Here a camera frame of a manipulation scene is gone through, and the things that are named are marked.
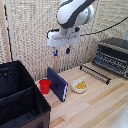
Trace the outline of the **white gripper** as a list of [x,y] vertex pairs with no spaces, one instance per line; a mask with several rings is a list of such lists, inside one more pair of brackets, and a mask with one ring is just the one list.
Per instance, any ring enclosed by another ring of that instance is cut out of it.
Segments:
[[[72,45],[79,42],[80,28],[69,29],[53,29],[47,33],[47,45],[49,47],[58,47],[64,45]],[[66,54],[70,54],[71,48],[66,49]],[[58,50],[54,50],[54,56],[58,56]]]

